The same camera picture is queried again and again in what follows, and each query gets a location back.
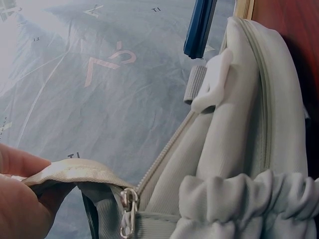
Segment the hand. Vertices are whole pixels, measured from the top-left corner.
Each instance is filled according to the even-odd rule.
[[[51,163],[0,144],[0,239],[43,239],[51,229],[65,196],[74,186],[59,185],[38,199],[20,181],[4,174],[29,177]]]

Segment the blue handle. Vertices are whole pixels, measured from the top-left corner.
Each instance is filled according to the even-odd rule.
[[[184,44],[184,53],[191,59],[204,55],[216,4],[217,0],[196,0]]]

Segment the bag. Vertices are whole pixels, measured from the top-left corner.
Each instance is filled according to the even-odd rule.
[[[281,36],[228,19],[221,54],[193,68],[191,112],[136,187],[65,159],[24,179],[36,194],[74,183],[94,239],[316,238],[297,73]]]

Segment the metal zipper pull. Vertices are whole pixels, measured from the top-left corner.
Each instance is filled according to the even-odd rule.
[[[124,208],[120,234],[124,239],[132,238],[135,230],[135,214],[138,210],[138,195],[132,188],[121,192],[121,203]]]

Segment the zipper track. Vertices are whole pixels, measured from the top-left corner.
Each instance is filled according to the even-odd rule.
[[[262,103],[263,103],[263,138],[266,139],[264,143],[264,165],[261,168],[262,171],[269,169],[270,167],[270,155],[271,155],[271,139],[272,139],[272,109],[271,109],[271,86],[269,75],[266,70],[266,62],[263,57],[260,45],[257,43],[257,38],[252,33],[252,28],[254,27],[249,21],[240,18],[235,19],[243,28],[249,44],[252,47],[253,53],[255,55],[257,64],[260,70],[260,79],[262,86]]]
[[[188,115],[186,116],[186,118],[184,119],[184,121],[182,122],[182,124],[178,127],[178,129],[175,131],[175,133],[173,134],[172,138],[170,138],[170,140],[168,141],[168,143],[165,145],[165,147],[163,148],[163,150],[160,152],[159,156],[157,157],[157,159],[154,161],[154,163],[151,165],[151,167],[149,168],[149,170],[146,172],[146,174],[144,175],[144,177],[141,179],[141,181],[139,182],[138,186],[135,188],[136,193],[138,195],[141,195],[141,193],[143,192],[144,188],[146,187],[147,183],[149,182],[149,180],[151,179],[151,177],[153,176],[153,174],[155,173],[155,171],[157,170],[157,168],[159,167],[160,163],[163,161],[164,157],[166,156],[167,152],[169,151],[169,149],[172,147],[172,145],[174,144],[174,142],[177,140],[177,138],[179,137],[179,135],[182,133],[182,131],[184,130],[184,128],[186,127],[187,123],[189,122],[189,120],[193,117],[193,115],[195,114],[195,112],[190,111],[188,113]]]

